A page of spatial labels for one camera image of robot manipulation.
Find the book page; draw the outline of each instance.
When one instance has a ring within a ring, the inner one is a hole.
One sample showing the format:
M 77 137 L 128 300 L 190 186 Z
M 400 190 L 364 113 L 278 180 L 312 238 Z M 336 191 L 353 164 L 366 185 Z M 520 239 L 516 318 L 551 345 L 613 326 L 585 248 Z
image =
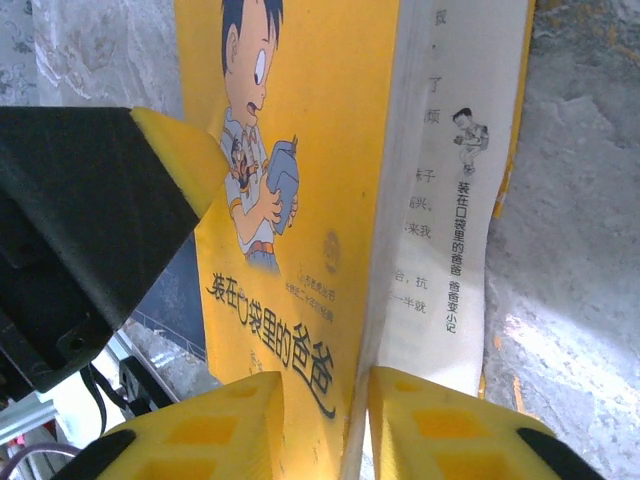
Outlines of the book page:
M 529 0 L 437 0 L 432 18 L 423 155 L 379 363 L 470 395 L 482 367 L 487 230 L 530 15 Z

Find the cartoon boy's hand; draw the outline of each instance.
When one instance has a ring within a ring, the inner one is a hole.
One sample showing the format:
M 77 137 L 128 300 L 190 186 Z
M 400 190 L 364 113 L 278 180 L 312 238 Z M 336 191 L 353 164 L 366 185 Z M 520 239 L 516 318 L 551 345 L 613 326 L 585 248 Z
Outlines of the cartoon boy's hand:
M 298 194 L 293 196 L 293 202 L 291 203 L 291 213 L 289 214 L 289 227 L 293 226 L 293 219 L 298 213 Z
M 269 187 L 267 187 L 266 175 L 263 175 L 260 179 L 260 198 L 258 199 L 258 203 L 262 215 L 271 223 L 272 227 L 274 223 L 280 221 L 280 211 L 282 210 L 280 190 L 276 190 L 276 193 L 271 193 Z

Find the circular logo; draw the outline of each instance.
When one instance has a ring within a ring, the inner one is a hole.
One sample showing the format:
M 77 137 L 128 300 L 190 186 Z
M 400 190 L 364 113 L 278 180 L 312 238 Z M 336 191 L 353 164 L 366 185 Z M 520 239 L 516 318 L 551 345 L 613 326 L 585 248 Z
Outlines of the circular logo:
M 333 230 L 324 238 L 324 262 L 329 273 L 336 273 L 340 268 L 340 241 Z

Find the black plastic part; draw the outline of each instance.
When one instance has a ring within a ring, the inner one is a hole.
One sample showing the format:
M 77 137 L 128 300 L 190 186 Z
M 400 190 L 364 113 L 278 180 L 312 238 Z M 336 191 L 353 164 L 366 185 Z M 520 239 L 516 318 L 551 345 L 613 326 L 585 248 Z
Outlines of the black plastic part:
M 518 429 L 518 435 L 562 480 L 604 480 L 604 477 L 557 438 L 531 428 Z
M 133 430 L 120 430 L 101 437 L 91 442 L 51 480 L 96 480 L 135 439 Z
M 132 418 L 168 407 L 173 402 L 135 357 L 120 361 L 120 384 L 129 399 L 125 417 Z
M 0 108 L 0 397 L 95 358 L 197 224 L 125 108 Z

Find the black cable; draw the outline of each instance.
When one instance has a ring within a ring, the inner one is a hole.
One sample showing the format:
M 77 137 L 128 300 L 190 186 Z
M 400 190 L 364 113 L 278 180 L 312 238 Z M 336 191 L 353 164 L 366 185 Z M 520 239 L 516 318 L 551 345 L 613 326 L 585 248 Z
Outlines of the black cable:
M 100 373 L 100 371 L 93 366 L 93 364 L 90 363 L 89 367 L 91 368 L 93 379 L 98 384 L 98 386 L 102 389 L 102 391 L 105 393 L 107 398 L 111 400 L 114 405 L 120 408 L 120 410 L 126 410 L 127 407 L 129 406 L 129 403 L 116 393 L 113 387 L 111 387 L 109 380 L 107 380 L 104 377 L 104 375 L 102 375 L 102 373 Z
M 104 435 L 105 430 L 107 429 L 107 407 L 104 404 L 104 400 L 102 399 L 102 395 L 100 395 L 100 391 L 96 385 L 96 380 L 93 378 L 93 372 L 91 369 L 91 364 L 87 365 L 80 369 L 80 376 L 82 377 L 82 381 L 84 382 L 84 386 L 87 387 L 89 393 L 93 397 L 98 406 L 98 410 L 100 410 L 100 436 Z

